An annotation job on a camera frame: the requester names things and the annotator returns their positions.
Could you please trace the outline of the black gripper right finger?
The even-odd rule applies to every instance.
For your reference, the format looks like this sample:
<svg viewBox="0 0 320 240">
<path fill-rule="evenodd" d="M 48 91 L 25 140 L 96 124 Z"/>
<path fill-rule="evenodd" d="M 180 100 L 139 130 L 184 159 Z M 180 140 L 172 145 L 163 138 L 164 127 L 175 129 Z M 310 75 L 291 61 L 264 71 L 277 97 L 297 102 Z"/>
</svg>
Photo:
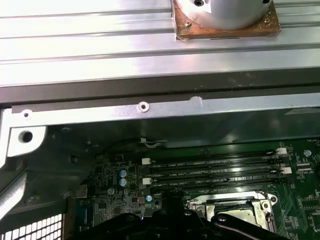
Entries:
<svg viewBox="0 0 320 240">
<path fill-rule="evenodd" d="M 263 191 L 200 195 L 174 191 L 177 229 L 188 240 L 283 240 L 274 223 L 278 199 Z"/>
</svg>

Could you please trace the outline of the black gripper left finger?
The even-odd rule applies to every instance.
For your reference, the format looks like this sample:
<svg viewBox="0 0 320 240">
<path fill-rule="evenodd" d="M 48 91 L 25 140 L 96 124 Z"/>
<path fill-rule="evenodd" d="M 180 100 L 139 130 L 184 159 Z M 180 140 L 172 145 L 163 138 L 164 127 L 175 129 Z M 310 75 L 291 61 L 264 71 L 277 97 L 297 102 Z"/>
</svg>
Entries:
<svg viewBox="0 0 320 240">
<path fill-rule="evenodd" d="M 161 196 L 161 208 L 139 217 L 122 213 L 92 228 L 93 240 L 173 240 L 175 192 L 165 191 Z"/>
</svg>

